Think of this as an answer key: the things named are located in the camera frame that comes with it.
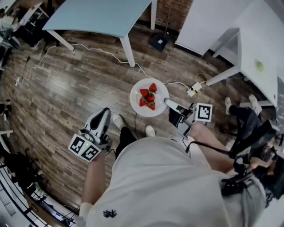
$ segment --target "white table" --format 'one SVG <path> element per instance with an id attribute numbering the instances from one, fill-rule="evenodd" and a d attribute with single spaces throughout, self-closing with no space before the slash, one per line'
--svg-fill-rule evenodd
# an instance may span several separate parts
<path id="1" fill-rule="evenodd" d="M 135 66 L 128 33 L 152 3 L 151 29 L 155 29 L 157 0 L 66 0 L 43 27 L 69 50 L 74 50 L 54 30 L 88 31 L 120 38 L 131 67 Z"/>
<path id="2" fill-rule="evenodd" d="M 32 17 L 32 15 L 34 15 L 34 13 L 37 11 L 37 10 L 40 10 L 41 13 L 38 15 L 37 19 L 39 19 L 43 14 L 47 17 L 49 17 L 45 11 L 42 10 L 42 8 L 40 7 L 41 4 L 43 2 L 40 2 L 32 7 L 29 8 L 29 10 L 26 12 L 26 14 L 23 16 L 23 18 L 20 20 L 20 25 L 21 26 L 25 26 L 27 24 L 27 22 L 30 20 L 30 18 Z"/>
<path id="3" fill-rule="evenodd" d="M 210 86 L 237 73 L 242 73 L 267 98 L 268 101 L 260 102 L 261 105 L 273 105 L 277 107 L 278 85 L 276 60 L 261 40 L 261 37 L 249 30 L 241 28 L 230 40 L 221 44 L 216 49 L 213 57 L 217 57 L 222 51 L 222 48 L 236 36 L 238 39 L 237 65 L 208 80 L 206 85 Z M 257 69 L 257 62 L 263 63 L 264 69 L 262 71 Z"/>

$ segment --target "white shoe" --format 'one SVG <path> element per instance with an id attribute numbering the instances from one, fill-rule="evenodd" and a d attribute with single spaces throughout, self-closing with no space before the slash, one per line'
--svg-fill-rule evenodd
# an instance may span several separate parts
<path id="1" fill-rule="evenodd" d="M 226 97 L 225 99 L 225 105 L 226 105 L 226 114 L 230 115 L 229 109 L 232 105 L 231 99 L 229 97 Z"/>
<path id="2" fill-rule="evenodd" d="M 154 128 L 152 126 L 150 126 L 150 125 L 147 125 L 145 131 L 146 131 L 146 136 L 147 137 L 155 137 L 156 136 Z"/>
<path id="3" fill-rule="evenodd" d="M 258 104 L 257 98 L 256 98 L 253 94 L 250 94 L 248 98 L 249 98 L 250 103 L 252 104 L 251 109 L 252 109 L 252 110 L 256 113 L 256 115 L 258 116 L 258 115 L 261 113 L 262 108 L 261 108 L 261 106 Z"/>
<path id="4" fill-rule="evenodd" d="M 125 125 L 122 117 L 119 114 L 114 113 L 112 115 L 112 121 L 121 130 Z"/>

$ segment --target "brick wall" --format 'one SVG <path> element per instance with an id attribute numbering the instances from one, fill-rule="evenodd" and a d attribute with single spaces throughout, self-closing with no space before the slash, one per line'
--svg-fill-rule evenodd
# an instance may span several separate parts
<path id="1" fill-rule="evenodd" d="M 169 13 L 170 5 L 171 13 L 169 19 L 169 28 L 179 31 L 193 0 L 158 0 L 157 19 L 156 24 L 166 26 L 167 16 Z M 38 0 L 19 0 L 17 5 L 30 8 L 32 5 L 38 3 Z M 47 7 L 47 0 L 43 0 L 45 7 Z M 53 6 L 57 8 L 64 0 L 53 0 Z M 150 21 L 151 19 L 151 6 L 149 6 L 140 17 L 141 20 Z"/>

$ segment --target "table leg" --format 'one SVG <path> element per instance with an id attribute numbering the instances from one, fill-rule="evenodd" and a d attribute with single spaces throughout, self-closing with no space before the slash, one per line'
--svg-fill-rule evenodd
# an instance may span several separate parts
<path id="1" fill-rule="evenodd" d="M 260 106 L 273 106 L 273 104 L 270 101 L 268 101 L 268 100 L 258 101 L 258 104 Z M 250 102 L 242 102 L 242 103 L 240 103 L 240 107 L 243 107 L 243 108 L 251 107 L 251 106 L 252 106 L 252 104 Z"/>
<path id="2" fill-rule="evenodd" d="M 126 54 L 128 63 L 131 67 L 135 66 L 135 61 L 132 53 L 132 49 L 130 46 L 128 35 L 126 35 L 124 38 L 120 38 L 121 44 L 123 46 L 124 52 Z"/>
<path id="3" fill-rule="evenodd" d="M 213 57 L 217 57 L 220 52 L 223 50 L 224 46 L 226 46 L 228 43 L 230 43 L 235 37 L 237 37 L 239 31 L 237 31 L 235 34 L 232 35 L 231 38 L 229 38 L 226 42 L 222 43 L 220 46 L 217 47 L 215 50 L 215 53 L 213 54 Z"/>
<path id="4" fill-rule="evenodd" d="M 206 82 L 206 85 L 210 86 L 210 85 L 212 85 L 214 83 L 217 83 L 217 82 L 219 82 L 219 81 L 221 81 L 223 79 L 226 79 L 226 78 L 228 78 L 230 76 L 233 76 L 233 75 L 235 75 L 235 74 L 237 74 L 239 72 L 240 72 L 239 68 L 237 66 L 234 66 L 234 67 L 226 70 L 225 72 L 222 72 L 219 75 L 217 75 L 217 76 L 213 77 L 212 79 L 208 80 Z"/>
<path id="5" fill-rule="evenodd" d="M 158 0 L 152 0 L 152 5 L 151 5 L 151 30 L 154 30 L 155 25 L 156 25 L 157 3 L 158 3 Z"/>
<path id="6" fill-rule="evenodd" d="M 47 16 L 47 17 L 49 18 L 49 15 L 47 15 L 47 13 L 46 13 L 45 11 L 43 11 L 43 9 L 42 9 L 41 7 L 39 7 L 39 10 L 40 10 L 45 16 Z"/>
<path id="7" fill-rule="evenodd" d="M 58 35 L 57 32 L 50 30 L 47 31 L 49 34 L 51 34 L 54 38 L 56 38 L 59 42 L 61 42 L 64 46 L 66 46 L 69 50 L 73 51 L 74 47 L 71 46 L 65 39 L 63 39 L 60 35 Z"/>

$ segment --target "black pants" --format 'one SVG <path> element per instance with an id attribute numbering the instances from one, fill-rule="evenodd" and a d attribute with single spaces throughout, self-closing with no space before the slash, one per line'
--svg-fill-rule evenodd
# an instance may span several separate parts
<path id="1" fill-rule="evenodd" d="M 231 115 L 239 118 L 244 124 L 241 128 L 240 139 L 244 140 L 251 135 L 254 130 L 261 126 L 261 121 L 252 109 L 231 106 L 229 109 Z"/>
<path id="2" fill-rule="evenodd" d="M 117 146 L 117 149 L 115 151 L 115 159 L 117 159 L 117 157 L 119 156 L 119 154 L 121 153 L 121 151 L 126 148 L 126 146 L 128 146 L 129 144 L 137 141 L 135 139 L 135 137 L 132 135 L 131 131 L 129 128 L 127 127 L 123 127 L 121 129 L 121 132 L 120 132 L 120 143 L 119 145 Z"/>

